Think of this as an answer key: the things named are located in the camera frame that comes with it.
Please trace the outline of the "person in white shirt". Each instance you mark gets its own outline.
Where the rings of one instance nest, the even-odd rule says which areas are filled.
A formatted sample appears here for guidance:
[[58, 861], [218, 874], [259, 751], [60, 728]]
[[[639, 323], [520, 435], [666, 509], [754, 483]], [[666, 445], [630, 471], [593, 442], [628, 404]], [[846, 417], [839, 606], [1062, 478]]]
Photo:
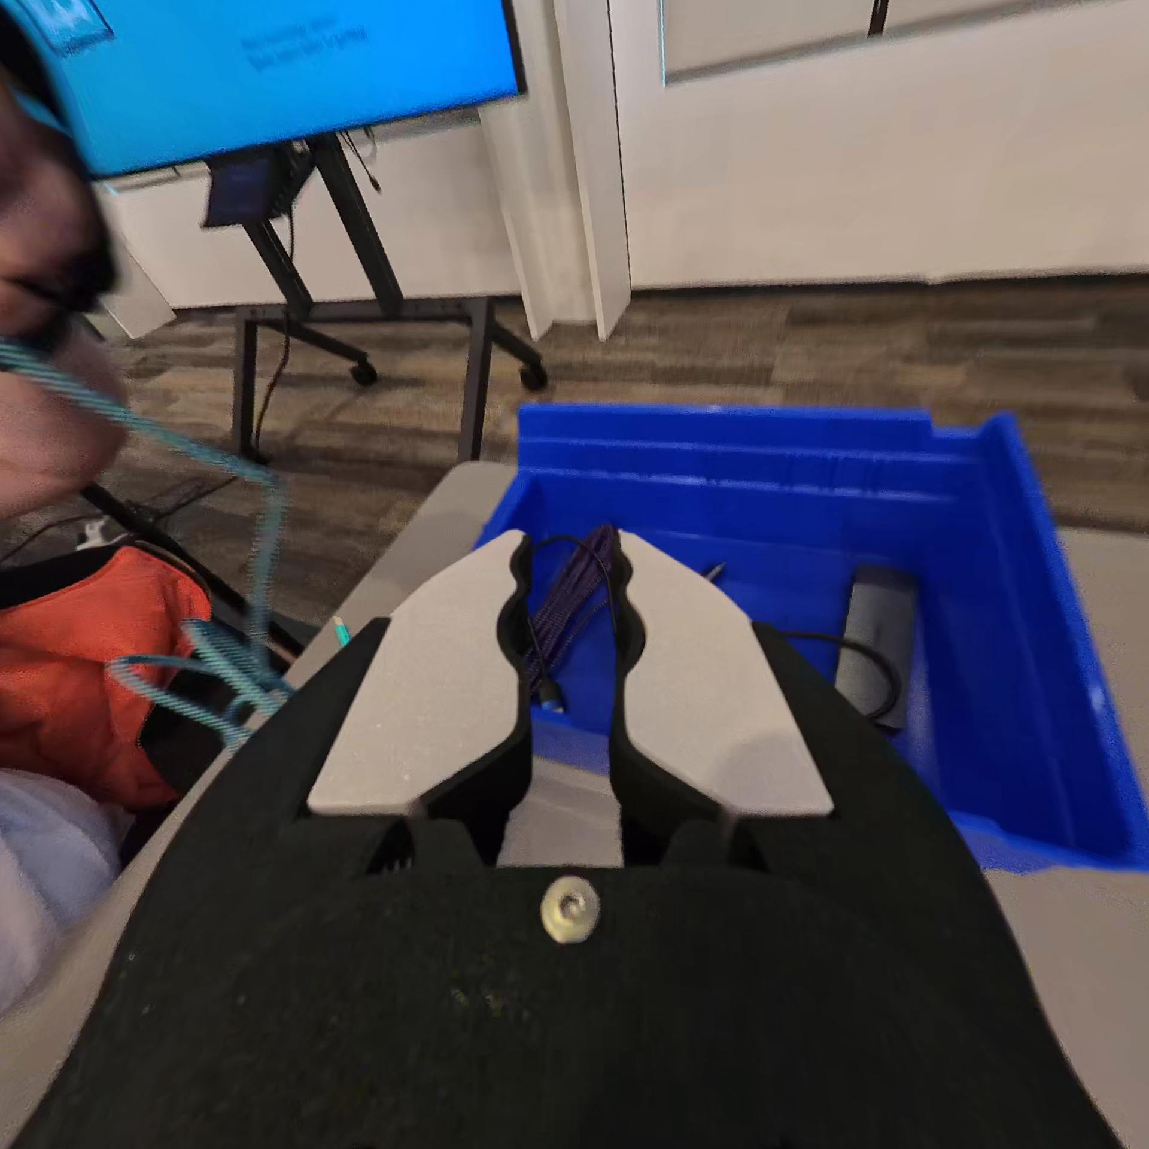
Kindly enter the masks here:
[[2, 770], [2, 1014], [119, 878], [121, 816], [63, 781]]

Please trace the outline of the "blue plastic bin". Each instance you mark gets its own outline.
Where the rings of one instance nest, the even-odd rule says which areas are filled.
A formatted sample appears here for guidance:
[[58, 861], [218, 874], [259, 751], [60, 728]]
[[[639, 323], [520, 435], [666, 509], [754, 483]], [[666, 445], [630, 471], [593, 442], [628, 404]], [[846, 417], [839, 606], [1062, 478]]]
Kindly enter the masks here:
[[868, 567], [913, 579], [892, 736], [987, 869], [1147, 873], [1148, 824], [1101, 661], [1010, 415], [527, 407], [478, 539], [636, 534], [755, 623], [840, 636]]

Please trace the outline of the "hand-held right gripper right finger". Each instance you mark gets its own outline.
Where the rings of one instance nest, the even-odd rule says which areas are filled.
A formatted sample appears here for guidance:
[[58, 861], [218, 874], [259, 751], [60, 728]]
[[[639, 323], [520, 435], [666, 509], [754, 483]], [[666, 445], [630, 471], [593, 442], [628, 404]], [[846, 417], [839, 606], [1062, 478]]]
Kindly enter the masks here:
[[609, 780], [625, 829], [824, 824], [836, 802], [754, 623], [653, 542], [613, 545]]

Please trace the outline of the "orange cloth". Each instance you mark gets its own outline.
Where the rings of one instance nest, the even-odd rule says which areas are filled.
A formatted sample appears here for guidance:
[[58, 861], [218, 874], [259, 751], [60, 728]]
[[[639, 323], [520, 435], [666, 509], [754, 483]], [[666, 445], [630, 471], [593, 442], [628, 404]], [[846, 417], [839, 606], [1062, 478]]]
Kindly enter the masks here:
[[175, 557], [136, 542], [4, 571], [3, 769], [134, 814], [175, 802], [178, 790], [140, 746], [154, 705], [108, 665], [189, 657], [186, 620], [211, 620], [207, 587]]

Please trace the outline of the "person's left forearm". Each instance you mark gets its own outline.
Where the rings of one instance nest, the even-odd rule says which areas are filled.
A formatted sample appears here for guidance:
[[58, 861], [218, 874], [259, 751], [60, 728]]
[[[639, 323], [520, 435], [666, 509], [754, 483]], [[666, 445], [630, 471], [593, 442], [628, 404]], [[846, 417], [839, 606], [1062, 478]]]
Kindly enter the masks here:
[[[125, 382], [103, 341], [73, 324], [52, 365], [121, 404]], [[125, 431], [35, 381], [2, 375], [2, 519], [50, 508], [93, 483], [115, 461]]]

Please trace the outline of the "person's left hand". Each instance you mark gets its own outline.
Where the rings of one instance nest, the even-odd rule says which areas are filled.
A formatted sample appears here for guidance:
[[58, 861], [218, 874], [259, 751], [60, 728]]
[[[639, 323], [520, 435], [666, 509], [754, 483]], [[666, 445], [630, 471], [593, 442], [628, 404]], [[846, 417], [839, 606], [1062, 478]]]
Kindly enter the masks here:
[[111, 233], [71, 140], [2, 92], [2, 334], [48, 331], [117, 286]]

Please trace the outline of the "grey usb hub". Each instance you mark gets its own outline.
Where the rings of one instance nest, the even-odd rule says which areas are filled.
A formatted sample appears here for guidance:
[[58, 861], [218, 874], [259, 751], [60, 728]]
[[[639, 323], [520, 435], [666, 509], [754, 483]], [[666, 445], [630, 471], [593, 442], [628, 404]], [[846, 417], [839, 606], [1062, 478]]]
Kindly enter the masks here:
[[918, 593], [906, 571], [862, 565], [854, 573], [835, 686], [887, 735], [907, 725]]

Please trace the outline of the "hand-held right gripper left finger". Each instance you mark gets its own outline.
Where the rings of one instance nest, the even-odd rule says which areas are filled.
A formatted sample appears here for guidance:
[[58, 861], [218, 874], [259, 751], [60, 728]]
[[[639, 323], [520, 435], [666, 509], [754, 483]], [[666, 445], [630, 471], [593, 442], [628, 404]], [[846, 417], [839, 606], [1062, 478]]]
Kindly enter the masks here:
[[528, 536], [509, 530], [396, 609], [311, 814], [506, 824], [532, 780], [531, 556]]

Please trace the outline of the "small black device box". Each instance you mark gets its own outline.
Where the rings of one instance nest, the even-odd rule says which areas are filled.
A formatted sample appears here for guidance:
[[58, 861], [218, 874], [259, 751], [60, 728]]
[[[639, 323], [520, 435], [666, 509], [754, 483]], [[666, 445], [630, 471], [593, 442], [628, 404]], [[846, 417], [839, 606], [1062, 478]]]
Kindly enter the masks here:
[[315, 163], [292, 143], [211, 158], [203, 229], [270, 223], [293, 212]]

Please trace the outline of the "frosted glass window panel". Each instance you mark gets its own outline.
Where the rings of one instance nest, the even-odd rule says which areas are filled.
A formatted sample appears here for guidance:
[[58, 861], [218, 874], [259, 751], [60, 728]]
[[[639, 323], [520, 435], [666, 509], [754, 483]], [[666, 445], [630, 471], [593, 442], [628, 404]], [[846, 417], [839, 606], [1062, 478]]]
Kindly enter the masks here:
[[657, 86], [1034, 73], [1147, 50], [1147, 3], [658, 3]]

